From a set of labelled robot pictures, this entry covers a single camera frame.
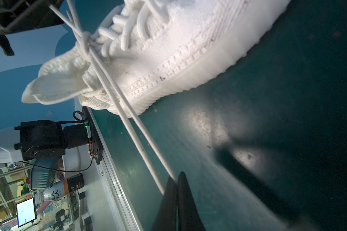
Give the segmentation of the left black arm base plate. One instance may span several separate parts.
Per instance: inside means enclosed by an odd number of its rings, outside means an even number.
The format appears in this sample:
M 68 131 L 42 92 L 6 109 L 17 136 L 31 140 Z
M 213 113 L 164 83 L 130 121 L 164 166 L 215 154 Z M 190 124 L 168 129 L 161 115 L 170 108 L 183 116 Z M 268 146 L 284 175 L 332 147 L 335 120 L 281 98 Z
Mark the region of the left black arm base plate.
M 96 164 L 99 165 L 103 159 L 104 147 L 101 142 L 101 138 L 98 134 L 98 130 L 96 124 L 93 120 L 93 115 L 91 109 L 83 106 L 83 113 L 85 114 L 85 118 L 87 119 L 87 126 L 89 127 L 90 133 L 90 148 L 92 152 L 92 156 L 94 157 Z

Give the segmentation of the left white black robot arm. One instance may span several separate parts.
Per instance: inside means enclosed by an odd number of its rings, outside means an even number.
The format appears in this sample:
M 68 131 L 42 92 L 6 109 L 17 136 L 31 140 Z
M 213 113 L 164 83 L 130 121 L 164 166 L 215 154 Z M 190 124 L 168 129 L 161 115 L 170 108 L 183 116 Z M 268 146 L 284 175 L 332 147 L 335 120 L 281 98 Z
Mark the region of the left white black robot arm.
M 54 12 L 62 1 L 0 1 L 0 48 L 10 57 L 15 53 L 7 35 L 63 24 Z M 66 149 L 89 142 L 87 116 L 54 122 L 37 120 L 0 130 L 0 165 L 44 157 L 60 157 Z

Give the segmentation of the white knit sneaker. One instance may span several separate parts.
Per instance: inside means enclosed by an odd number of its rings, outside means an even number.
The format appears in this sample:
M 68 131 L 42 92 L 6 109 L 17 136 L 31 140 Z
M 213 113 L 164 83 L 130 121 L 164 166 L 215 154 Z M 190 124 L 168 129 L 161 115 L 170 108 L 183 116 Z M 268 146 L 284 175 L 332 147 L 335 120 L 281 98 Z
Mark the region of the white knit sneaker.
M 77 98 L 94 110 L 117 108 L 91 63 L 91 50 L 134 111 L 196 88 L 247 55 L 285 12 L 289 1 L 125 1 L 94 33 L 76 13 L 75 46 L 44 63 L 22 102 L 53 105 Z

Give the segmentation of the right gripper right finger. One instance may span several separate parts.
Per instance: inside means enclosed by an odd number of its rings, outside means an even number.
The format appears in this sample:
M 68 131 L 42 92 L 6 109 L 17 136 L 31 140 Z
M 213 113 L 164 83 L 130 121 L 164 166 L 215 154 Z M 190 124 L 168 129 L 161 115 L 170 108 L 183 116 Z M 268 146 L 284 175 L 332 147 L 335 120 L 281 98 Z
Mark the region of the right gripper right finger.
M 178 224 L 179 231 L 205 231 L 198 214 L 187 176 L 181 172 L 178 176 Z

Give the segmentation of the front aluminium rail base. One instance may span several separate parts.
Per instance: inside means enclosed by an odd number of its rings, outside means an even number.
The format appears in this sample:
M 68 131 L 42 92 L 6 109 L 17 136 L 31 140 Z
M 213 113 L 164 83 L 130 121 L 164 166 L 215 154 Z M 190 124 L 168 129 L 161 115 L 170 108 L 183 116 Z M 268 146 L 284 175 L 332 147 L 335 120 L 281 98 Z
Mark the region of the front aluminium rail base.
M 83 107 L 82 110 L 92 125 L 92 134 L 100 146 L 99 164 L 94 164 L 85 173 L 86 180 L 95 178 L 96 183 L 86 187 L 87 206 L 92 212 L 92 221 L 97 231 L 142 231 L 142 225 L 137 218 L 131 201 L 123 190 L 118 172 L 102 132 L 95 120 L 92 109 Z

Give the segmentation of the white orange spray can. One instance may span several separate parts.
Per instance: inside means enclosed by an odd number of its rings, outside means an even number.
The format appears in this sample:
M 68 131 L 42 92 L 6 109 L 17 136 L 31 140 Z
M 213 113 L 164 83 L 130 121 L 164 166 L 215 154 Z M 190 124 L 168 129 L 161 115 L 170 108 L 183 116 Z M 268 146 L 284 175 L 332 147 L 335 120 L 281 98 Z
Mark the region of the white orange spray can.
M 35 194 L 35 205 L 42 204 L 45 201 L 56 201 L 67 194 L 77 191 L 84 187 L 83 174 L 79 173 L 62 181 L 54 183 L 52 186 Z

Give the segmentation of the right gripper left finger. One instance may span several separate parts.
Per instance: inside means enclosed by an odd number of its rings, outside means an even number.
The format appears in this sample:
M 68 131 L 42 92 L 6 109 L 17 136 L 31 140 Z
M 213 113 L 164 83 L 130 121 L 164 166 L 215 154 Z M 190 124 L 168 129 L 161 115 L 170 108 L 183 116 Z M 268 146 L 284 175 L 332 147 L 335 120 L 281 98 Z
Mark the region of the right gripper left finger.
M 160 209 L 152 225 L 151 231 L 176 231 L 177 206 L 177 184 L 171 177 L 169 177 Z

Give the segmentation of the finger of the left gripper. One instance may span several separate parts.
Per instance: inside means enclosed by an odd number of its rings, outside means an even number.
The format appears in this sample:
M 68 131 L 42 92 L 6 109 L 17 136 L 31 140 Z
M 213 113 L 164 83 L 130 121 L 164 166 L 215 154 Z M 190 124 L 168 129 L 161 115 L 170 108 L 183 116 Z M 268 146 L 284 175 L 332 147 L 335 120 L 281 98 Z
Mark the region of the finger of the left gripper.
M 59 9 L 63 0 L 0 0 L 0 47 L 6 56 L 14 51 L 6 35 L 61 25 L 64 22 L 50 9 Z

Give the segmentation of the lit computer monitor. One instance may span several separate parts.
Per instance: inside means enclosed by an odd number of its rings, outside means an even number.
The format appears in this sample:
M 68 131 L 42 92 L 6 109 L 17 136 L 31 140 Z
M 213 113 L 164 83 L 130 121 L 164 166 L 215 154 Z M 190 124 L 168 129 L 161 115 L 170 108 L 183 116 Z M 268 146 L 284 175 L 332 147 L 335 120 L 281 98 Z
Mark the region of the lit computer monitor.
M 22 227 L 37 219 L 36 204 L 34 198 L 28 199 L 16 205 L 16 217 L 18 227 Z

